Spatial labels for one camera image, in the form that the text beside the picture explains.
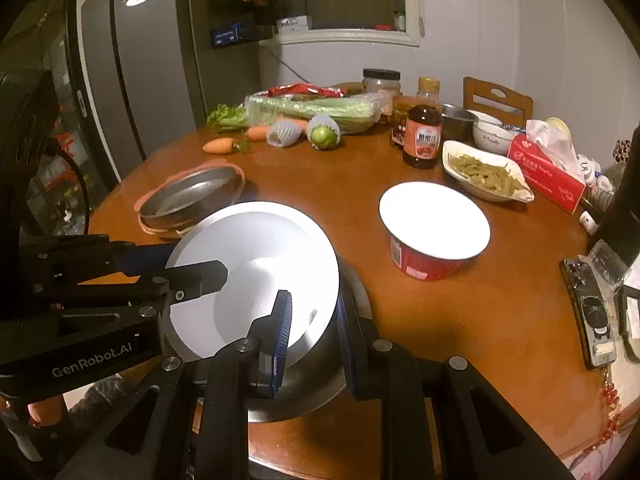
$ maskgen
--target cable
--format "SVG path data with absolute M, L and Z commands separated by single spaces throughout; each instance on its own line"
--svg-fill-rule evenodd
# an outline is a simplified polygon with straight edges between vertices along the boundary
M 84 233 L 85 235 L 89 234 L 89 214 L 91 212 L 89 206 L 89 192 L 86 189 L 86 183 L 84 182 L 84 178 L 82 177 L 82 171 L 76 164 L 76 162 L 71 158 L 71 156 L 63 150 L 56 139 L 52 139 L 49 137 L 47 141 L 46 153 L 50 156 L 59 156 L 61 157 L 71 168 L 71 171 L 74 172 L 76 179 L 80 183 L 80 189 L 82 190 L 82 199 L 84 200 Z
M 296 72 L 295 70 L 293 70 L 287 63 L 285 63 L 283 60 L 281 60 L 278 56 L 276 56 L 270 48 L 267 48 L 263 45 L 259 45 L 260 48 L 263 48 L 264 50 L 266 50 L 269 54 L 271 54 L 271 56 L 273 57 L 273 59 L 275 59 L 277 62 L 282 63 L 284 66 L 286 66 L 289 70 L 291 70 L 295 75 L 297 75 L 300 79 L 302 79 L 302 81 L 304 81 L 307 84 L 311 84 L 311 82 L 307 81 L 305 78 L 303 78 L 298 72 Z

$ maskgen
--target chair backrest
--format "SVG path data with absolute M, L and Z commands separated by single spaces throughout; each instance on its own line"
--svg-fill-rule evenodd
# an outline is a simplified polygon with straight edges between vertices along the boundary
M 512 124 L 513 126 L 524 128 L 527 119 L 530 119 L 533 113 L 533 99 L 531 97 L 518 94 L 505 86 L 488 81 L 480 81 L 473 77 L 465 77 L 462 88 L 463 107 L 468 110 L 489 114 L 500 119 L 504 124 Z M 474 101 L 474 96 L 476 95 L 507 107 L 516 108 L 516 111 L 508 112 L 495 106 L 477 103 Z

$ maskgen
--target metal pot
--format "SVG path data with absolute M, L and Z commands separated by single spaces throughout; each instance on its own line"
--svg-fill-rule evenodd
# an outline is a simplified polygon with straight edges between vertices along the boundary
M 351 291 L 358 315 L 371 319 L 369 296 L 356 271 L 340 256 L 338 268 Z M 248 400 L 249 422 L 276 422 L 304 415 L 324 406 L 345 388 L 337 325 L 336 309 L 313 348 L 300 361 L 285 370 L 278 396 L 273 400 Z M 166 320 L 163 320 L 161 326 L 163 331 L 170 330 Z M 180 355 L 177 349 L 172 348 L 165 335 L 162 338 L 162 349 L 164 354 Z
M 154 229 L 183 229 L 233 204 L 243 188 L 242 170 L 220 164 L 160 187 L 140 208 L 140 218 Z
M 468 110 L 446 103 L 442 105 L 442 139 L 473 142 L 473 126 L 476 116 Z

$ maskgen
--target white oval dish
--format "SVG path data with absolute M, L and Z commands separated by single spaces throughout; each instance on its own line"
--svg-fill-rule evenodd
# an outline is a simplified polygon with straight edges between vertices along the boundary
M 329 324 L 338 297 L 338 263 L 322 229 L 283 204 L 245 202 L 217 211 L 178 243 L 166 266 L 219 260 L 228 269 L 215 294 L 173 304 L 163 332 L 191 361 L 245 337 L 251 322 L 271 313 L 279 289 L 292 296 L 286 366 L 301 359 Z
M 493 191 L 482 189 L 481 187 L 473 184 L 465 175 L 458 173 L 449 165 L 449 155 L 469 155 L 477 158 L 485 164 L 506 167 L 509 174 L 517 181 L 519 181 L 525 187 L 525 189 L 516 191 L 511 197 L 503 196 L 494 193 Z M 469 193 L 487 200 L 488 202 L 508 202 L 509 200 L 517 200 L 519 202 L 525 203 L 533 202 L 533 192 L 524 180 L 522 170 L 517 165 L 517 163 L 510 158 L 496 155 L 495 153 L 487 153 L 483 150 L 477 150 L 476 148 L 472 148 L 471 146 L 467 146 L 466 144 L 457 142 L 456 140 L 446 140 L 442 145 L 442 165 L 447 173 L 449 173 L 452 177 L 459 181 L 460 186 L 466 189 Z
M 476 204 L 433 182 L 403 182 L 387 189 L 380 199 L 380 218 L 403 244 L 442 260 L 476 256 L 491 235 L 489 222 Z

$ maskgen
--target carrot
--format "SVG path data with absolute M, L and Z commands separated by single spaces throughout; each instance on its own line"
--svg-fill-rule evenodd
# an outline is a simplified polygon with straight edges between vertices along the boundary
M 306 127 L 309 126 L 309 121 L 305 121 L 304 119 L 292 119 L 291 117 L 278 117 L 279 121 L 291 121 L 292 123 L 296 123 L 300 128 L 302 128 L 302 133 L 306 134 Z
M 228 155 L 237 151 L 236 140 L 232 137 L 222 137 L 221 139 L 213 139 L 207 142 L 202 149 L 213 155 Z
M 245 135 L 253 142 L 263 142 L 267 140 L 268 133 L 268 126 L 251 126 L 247 131 L 245 131 Z

